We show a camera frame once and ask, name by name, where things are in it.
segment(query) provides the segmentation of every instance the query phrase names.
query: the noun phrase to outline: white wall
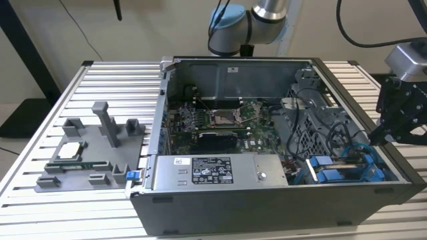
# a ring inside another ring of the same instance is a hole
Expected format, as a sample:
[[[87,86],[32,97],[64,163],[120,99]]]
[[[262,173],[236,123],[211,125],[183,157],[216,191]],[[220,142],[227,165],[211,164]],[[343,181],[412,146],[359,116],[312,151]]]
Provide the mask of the white wall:
[[[0,104],[19,104],[24,99],[43,98],[36,81],[2,29],[0,63]]]
[[[394,47],[351,45],[339,32],[335,12],[336,0],[303,1],[287,55],[326,61],[356,60],[368,72],[387,72],[384,58]],[[340,12],[347,34],[359,43],[426,36],[406,0],[343,0]]]
[[[162,56],[208,55],[210,15],[216,0],[63,0],[104,61],[159,61]],[[232,0],[247,9],[254,0]],[[58,0],[11,0],[52,76],[64,87],[84,60],[99,60]],[[275,56],[278,44],[255,48]]]

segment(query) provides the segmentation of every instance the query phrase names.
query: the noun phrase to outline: green circuit board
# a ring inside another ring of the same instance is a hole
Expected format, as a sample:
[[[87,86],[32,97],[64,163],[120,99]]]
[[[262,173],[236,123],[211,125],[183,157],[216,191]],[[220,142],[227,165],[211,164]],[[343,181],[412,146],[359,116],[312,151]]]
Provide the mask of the green circuit board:
[[[258,154],[278,154],[284,158],[284,147],[279,138],[268,107],[258,101],[243,101],[238,109],[198,109],[194,111],[198,126],[187,127],[171,134],[174,155],[190,155],[198,146],[198,134],[200,133],[235,133],[238,142],[234,148],[216,154],[239,154],[256,152]]]

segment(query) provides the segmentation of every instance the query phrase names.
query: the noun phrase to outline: blue tab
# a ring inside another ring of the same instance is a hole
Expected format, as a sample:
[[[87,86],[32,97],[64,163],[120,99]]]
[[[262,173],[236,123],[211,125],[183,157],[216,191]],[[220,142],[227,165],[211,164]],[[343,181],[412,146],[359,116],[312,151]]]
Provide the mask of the blue tab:
[[[128,171],[126,173],[126,180],[127,181],[138,181],[138,180],[140,180],[140,171]]]

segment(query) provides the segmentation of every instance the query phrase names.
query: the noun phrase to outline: black stand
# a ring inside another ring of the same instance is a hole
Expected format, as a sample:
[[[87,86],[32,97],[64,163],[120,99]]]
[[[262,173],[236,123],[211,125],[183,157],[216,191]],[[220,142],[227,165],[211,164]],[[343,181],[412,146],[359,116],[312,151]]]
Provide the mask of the black stand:
[[[60,98],[62,92],[10,0],[0,0],[0,27],[46,96],[46,99],[30,98],[23,101],[0,127],[0,137],[30,138]]]

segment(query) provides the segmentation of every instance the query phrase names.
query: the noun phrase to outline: warning label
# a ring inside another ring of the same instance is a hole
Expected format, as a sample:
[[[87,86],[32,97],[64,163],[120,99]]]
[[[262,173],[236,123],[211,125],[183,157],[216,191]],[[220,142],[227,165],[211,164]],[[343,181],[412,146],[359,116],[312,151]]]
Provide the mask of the warning label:
[[[192,183],[232,184],[234,171],[230,157],[194,157]]]

